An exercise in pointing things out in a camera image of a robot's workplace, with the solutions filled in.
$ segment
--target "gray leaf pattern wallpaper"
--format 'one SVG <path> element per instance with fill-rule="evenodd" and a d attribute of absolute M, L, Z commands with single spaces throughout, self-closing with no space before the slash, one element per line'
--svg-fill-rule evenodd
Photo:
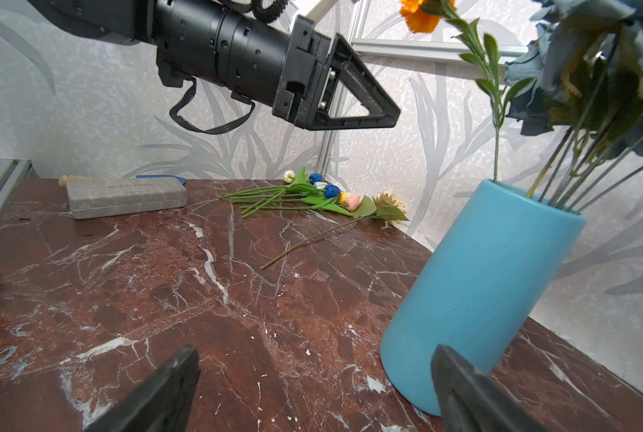
<path fill-rule="evenodd" d="M 456 1 L 465 17 L 482 17 L 500 43 L 526 45 L 535 37 L 529 16 L 540 5 L 528 0 L 500 5 Z M 441 24 L 432 35 L 412 35 L 399 7 L 394 0 L 372 0 L 362 37 L 452 41 L 455 32 Z M 329 175 L 355 193 L 391 188 L 406 203 L 411 220 L 401 229 L 434 249 L 479 182 L 492 176 L 489 100 L 473 82 L 478 72 L 466 65 L 385 57 L 365 61 L 402 114 L 391 130 L 338 133 Z M 354 100 L 345 101 L 344 113 L 355 108 Z M 499 169 L 502 181 L 527 188 L 564 130 L 533 138 L 520 130 L 507 119 Z M 641 163 L 628 160 L 602 184 L 611 185 Z M 643 173 L 585 214 L 581 238 L 531 316 L 643 391 Z"/>
<path fill-rule="evenodd" d="M 350 24 L 353 3 L 339 0 L 317 25 L 332 35 Z M 502 44 L 535 35 L 528 17 L 539 4 L 514 0 L 457 1 L 465 17 Z M 362 37 L 449 41 L 452 28 L 410 34 L 397 0 L 372 0 Z M 276 26 L 289 26 L 289 6 Z M 392 188 L 407 204 L 408 235 L 433 249 L 481 179 L 491 177 L 489 102 L 460 64 L 366 57 L 370 70 L 401 106 L 390 130 L 343 131 L 328 176 L 345 190 L 377 194 Z M 226 135 L 199 135 L 175 125 L 168 110 L 184 89 L 161 85 L 155 48 L 115 46 L 58 30 L 26 0 L 0 0 L 0 158 L 29 158 L 42 177 L 62 174 L 195 178 L 275 178 L 314 167 L 321 133 L 294 128 L 257 105 L 251 119 Z M 345 102 L 345 113 L 360 107 Z M 202 128 L 245 112 L 226 89 L 199 81 L 182 111 Z M 563 131 L 525 138 L 503 129 L 503 181 L 527 187 Z M 611 184 L 625 171 L 608 176 Z M 643 174 L 587 212 L 588 225 L 532 313 L 533 318 L 643 391 Z"/>

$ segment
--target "orange flower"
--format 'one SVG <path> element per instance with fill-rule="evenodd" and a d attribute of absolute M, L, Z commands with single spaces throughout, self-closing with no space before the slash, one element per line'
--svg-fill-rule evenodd
<path fill-rule="evenodd" d="M 428 0 L 401 0 L 403 5 L 401 15 L 406 19 L 406 24 L 413 33 L 431 33 L 437 28 L 439 21 L 442 20 L 438 15 L 429 15 L 422 12 L 420 6 L 427 2 Z M 449 3 L 455 9 L 455 0 L 451 0 Z"/>

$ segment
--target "flower bouquet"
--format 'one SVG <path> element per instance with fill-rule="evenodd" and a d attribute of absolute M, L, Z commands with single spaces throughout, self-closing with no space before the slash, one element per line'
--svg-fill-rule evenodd
<path fill-rule="evenodd" d="M 460 31 L 469 49 L 460 56 L 482 72 L 475 82 L 490 97 L 496 132 L 493 180 L 478 186 L 381 341 L 389 379 L 428 413 L 440 414 L 429 370 L 437 346 L 488 373 L 576 242 L 581 212 L 643 171 L 588 199 L 628 154 L 643 157 L 643 1 L 538 1 L 539 37 L 500 82 L 499 48 L 478 34 L 477 19 L 465 21 L 448 0 L 402 0 L 412 31 L 433 31 L 441 19 Z M 506 116 L 523 120 L 523 135 L 567 128 L 527 191 L 498 182 Z"/>
<path fill-rule="evenodd" d="M 391 193 L 385 192 L 375 198 L 370 198 L 367 195 L 360 198 L 359 195 L 342 192 L 339 187 L 326 183 L 321 174 L 308 176 L 307 168 L 304 167 L 297 174 L 292 170 L 286 171 L 283 174 L 283 180 L 287 185 L 255 187 L 233 194 L 222 194 L 220 198 L 230 200 L 233 204 L 239 204 L 242 208 L 241 217 L 243 219 L 259 210 L 311 210 L 316 212 L 326 210 L 350 216 L 351 219 L 286 249 L 271 261 L 261 265 L 259 267 L 261 270 L 305 243 L 359 220 L 367 218 L 390 222 L 408 220 L 404 213 L 405 207 Z"/>

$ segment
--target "blue tulip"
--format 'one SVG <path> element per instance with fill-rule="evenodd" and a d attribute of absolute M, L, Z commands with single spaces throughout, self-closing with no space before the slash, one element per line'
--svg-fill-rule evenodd
<path fill-rule="evenodd" d="M 316 182 L 323 181 L 323 176 L 321 174 L 312 174 L 309 176 L 309 184 L 314 185 Z"/>
<path fill-rule="evenodd" d="M 333 198 L 334 196 L 341 194 L 341 190 L 338 189 L 338 186 L 334 185 L 327 185 L 324 190 L 326 190 L 326 192 L 324 192 L 323 195 L 326 196 L 326 198 Z"/>

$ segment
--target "pink tulip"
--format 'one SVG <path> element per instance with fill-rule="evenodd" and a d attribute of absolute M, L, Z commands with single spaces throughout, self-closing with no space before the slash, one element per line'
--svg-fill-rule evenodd
<path fill-rule="evenodd" d="M 348 211 L 354 212 L 354 210 L 357 209 L 357 206 L 360 205 L 360 201 L 362 201 L 362 198 L 360 198 L 360 195 L 352 195 L 347 200 L 345 200 L 345 203 L 348 207 Z"/>

